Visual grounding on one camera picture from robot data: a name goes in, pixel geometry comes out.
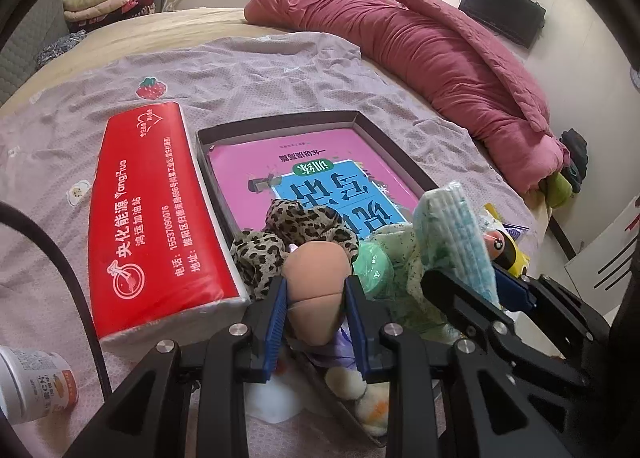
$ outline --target silver screw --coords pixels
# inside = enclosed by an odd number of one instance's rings
[[[402,327],[398,323],[387,323],[384,330],[387,335],[392,337],[397,337],[402,333]]]
[[[242,324],[242,323],[236,323],[236,324],[232,324],[229,327],[229,333],[231,335],[235,335],[236,337],[239,337],[241,335],[244,335],[245,333],[247,333],[249,331],[249,328],[246,324]]]
[[[470,339],[460,339],[456,343],[456,348],[463,353],[473,353],[476,351],[476,343]]]
[[[494,330],[497,331],[500,335],[507,335],[507,333],[509,333],[507,325],[502,321],[494,321]]]
[[[174,351],[175,343],[171,339],[163,339],[156,345],[159,353],[171,353]]]

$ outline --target pink quilt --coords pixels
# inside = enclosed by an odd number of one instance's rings
[[[486,146],[518,193],[568,164],[545,96],[489,31],[440,0],[251,0],[251,24],[329,32],[399,76]]]

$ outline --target leopard print scrunchie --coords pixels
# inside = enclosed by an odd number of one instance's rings
[[[295,200],[275,199],[261,231],[244,230],[231,246],[231,256],[252,296],[263,299],[268,284],[282,273],[290,244],[326,241],[340,245],[351,262],[358,257],[358,237],[331,207],[305,209]]]

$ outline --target wall-mounted black tv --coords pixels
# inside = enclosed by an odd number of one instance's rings
[[[526,48],[545,24],[546,10],[531,0],[462,0],[458,8]]]

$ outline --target gray quilted headboard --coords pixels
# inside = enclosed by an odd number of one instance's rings
[[[36,56],[68,34],[62,0],[38,0],[0,51],[0,105],[36,71]]]

